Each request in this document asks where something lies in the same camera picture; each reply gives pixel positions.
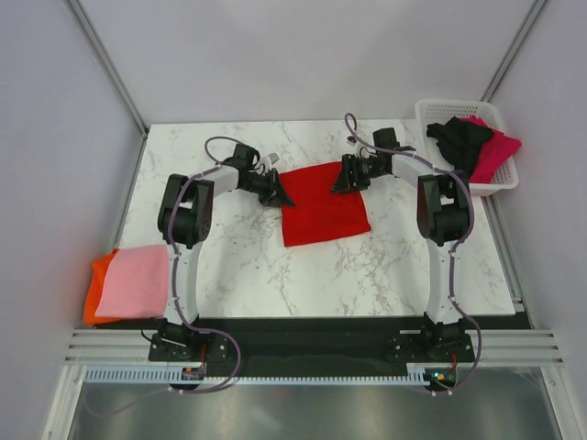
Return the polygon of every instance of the red cloth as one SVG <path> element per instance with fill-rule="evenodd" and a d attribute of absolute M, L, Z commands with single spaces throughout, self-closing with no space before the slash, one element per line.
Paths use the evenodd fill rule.
<path fill-rule="evenodd" d="M 480 117 L 470 116 L 462 119 L 478 126 L 487 127 Z M 493 175 L 502 164 L 518 151 L 522 142 L 508 137 L 501 131 L 493 129 L 493 137 L 485 142 L 479 154 L 477 167 L 473 172 L 470 183 L 491 183 Z"/>
<path fill-rule="evenodd" d="M 340 162 L 331 162 L 280 174 L 283 188 L 295 203 L 295 207 L 282 207 L 287 248 L 371 231 L 359 192 L 330 192 L 340 167 Z"/>

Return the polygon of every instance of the orange cloth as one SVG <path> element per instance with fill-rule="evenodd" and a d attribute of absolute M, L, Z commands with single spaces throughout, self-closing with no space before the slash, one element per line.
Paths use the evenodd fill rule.
<path fill-rule="evenodd" d="M 92 282 L 83 307 L 83 323 L 85 325 L 106 324 L 121 320 L 120 318 L 100 318 L 95 315 L 95 311 L 102 299 L 102 290 L 108 266 L 110 266 L 117 252 L 118 249 L 114 249 L 108 255 L 104 255 L 102 258 L 92 262 Z"/>

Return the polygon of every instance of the white marble tabletop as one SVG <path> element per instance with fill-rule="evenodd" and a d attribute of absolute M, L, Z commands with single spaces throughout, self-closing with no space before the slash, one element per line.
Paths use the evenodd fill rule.
<path fill-rule="evenodd" d="M 416 144 L 413 120 L 360 121 L 360 132 L 395 127 L 402 145 Z M 162 242 L 157 229 L 170 174 L 210 168 L 204 141 L 238 138 L 261 155 L 277 152 L 279 172 L 340 160 L 353 152 L 341 121 L 174 124 L 151 128 L 120 246 Z M 234 145 L 212 145 L 217 157 Z M 213 227 L 198 267 L 197 298 L 207 317 L 421 315 L 429 289 L 425 240 L 415 221 L 415 189 L 385 176 L 361 193 L 371 231 L 327 243 L 283 246 L 281 210 L 243 191 L 214 200 Z M 470 314 L 513 314 L 504 272 L 480 199 L 464 247 L 460 303 Z"/>

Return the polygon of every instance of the folded cloth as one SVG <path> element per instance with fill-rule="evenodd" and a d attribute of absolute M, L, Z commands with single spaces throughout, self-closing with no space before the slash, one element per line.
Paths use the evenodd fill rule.
<path fill-rule="evenodd" d="M 371 231 L 360 192 L 333 194 L 341 163 L 331 162 L 280 174 L 295 207 L 282 207 L 285 246 L 300 246 Z"/>
<path fill-rule="evenodd" d="M 493 132 L 486 126 L 453 117 L 445 125 L 430 124 L 426 135 L 438 140 L 438 149 L 446 162 L 454 165 L 455 170 L 463 170 L 471 176 L 482 146 L 493 137 Z"/>
<path fill-rule="evenodd" d="M 96 325 L 113 323 L 120 321 L 120 318 L 99 317 L 95 315 L 95 311 L 102 299 L 102 290 L 104 289 L 104 279 L 108 272 L 108 267 L 114 258 L 118 249 L 114 249 L 108 255 L 104 255 L 100 259 L 92 262 L 92 282 L 90 289 L 85 297 L 85 305 L 83 306 L 83 323 L 85 325 Z"/>
<path fill-rule="evenodd" d="M 487 124 L 477 116 L 464 118 L 463 121 L 472 122 L 480 127 Z M 470 183 L 491 183 L 493 175 L 502 164 L 518 151 L 522 146 L 519 139 L 508 137 L 498 130 L 493 131 L 493 137 L 485 142 L 481 148 L 479 161 L 471 175 Z"/>
<path fill-rule="evenodd" d="M 165 245 L 118 250 L 105 275 L 95 315 L 125 319 L 163 316 L 168 277 L 169 257 Z"/>

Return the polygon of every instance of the black cloth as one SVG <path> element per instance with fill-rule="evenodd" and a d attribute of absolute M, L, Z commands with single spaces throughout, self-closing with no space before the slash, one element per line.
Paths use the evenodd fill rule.
<path fill-rule="evenodd" d="M 470 177 L 477 167 L 479 154 L 485 142 L 493 137 L 493 130 L 478 126 L 457 117 L 450 119 L 444 126 L 430 124 L 426 135 L 437 139 L 438 149 L 446 162 L 463 170 Z"/>

